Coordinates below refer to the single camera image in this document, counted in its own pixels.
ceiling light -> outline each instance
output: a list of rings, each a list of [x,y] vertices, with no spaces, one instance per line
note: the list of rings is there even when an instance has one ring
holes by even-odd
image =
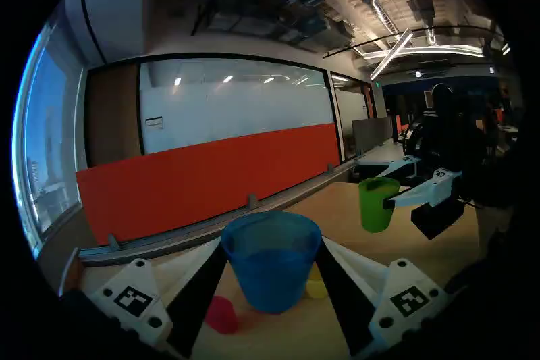
[[[390,52],[386,55],[386,57],[379,63],[379,65],[373,70],[373,73],[370,76],[370,79],[375,79],[380,73],[383,71],[383,69],[392,61],[393,58],[396,57],[398,52],[403,49],[405,44],[412,38],[413,33],[410,31],[409,28],[405,29],[403,32],[403,35],[400,37],[400,40],[396,42],[394,47],[390,49]]]
[[[428,28],[427,29],[427,42],[430,45],[436,45],[437,44],[437,39],[435,38],[435,33],[433,31],[433,28]]]
[[[377,59],[379,57],[385,57],[390,51],[376,51],[364,53],[364,59]],[[422,55],[426,53],[444,53],[454,55],[465,55],[474,57],[484,57],[482,49],[470,45],[433,45],[424,47],[404,47],[401,49],[397,56],[405,55]]]
[[[339,81],[349,81],[348,78],[344,78],[344,77],[341,77],[341,76],[336,76],[335,74],[332,74],[332,78],[335,78],[336,80],[339,80]]]

blue cup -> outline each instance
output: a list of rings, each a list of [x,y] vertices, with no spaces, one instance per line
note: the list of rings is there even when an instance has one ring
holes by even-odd
[[[248,302],[281,313],[302,297],[321,238],[309,218],[269,211],[230,222],[221,243]]]

green cup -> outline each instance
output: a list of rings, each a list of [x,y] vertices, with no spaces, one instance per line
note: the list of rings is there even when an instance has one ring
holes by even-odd
[[[400,183],[387,177],[367,178],[358,184],[358,190],[362,226],[371,233],[384,231],[390,225],[394,209],[384,209],[383,200],[398,193]]]

orange wall panel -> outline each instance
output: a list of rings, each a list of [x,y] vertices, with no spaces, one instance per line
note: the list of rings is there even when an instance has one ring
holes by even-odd
[[[335,124],[216,140],[77,173],[100,245],[199,222],[263,199],[340,164]]]

glass wall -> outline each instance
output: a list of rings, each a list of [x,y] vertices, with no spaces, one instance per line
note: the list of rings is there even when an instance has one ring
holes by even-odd
[[[333,123],[322,71],[244,59],[143,63],[145,153]]]
[[[56,15],[53,21],[28,58],[13,118],[13,181],[34,254],[60,215],[79,201],[74,123],[84,58],[65,18]]]
[[[352,121],[371,118],[373,112],[366,100],[366,83],[336,73],[331,77],[340,111],[345,160],[349,160],[356,156]]]

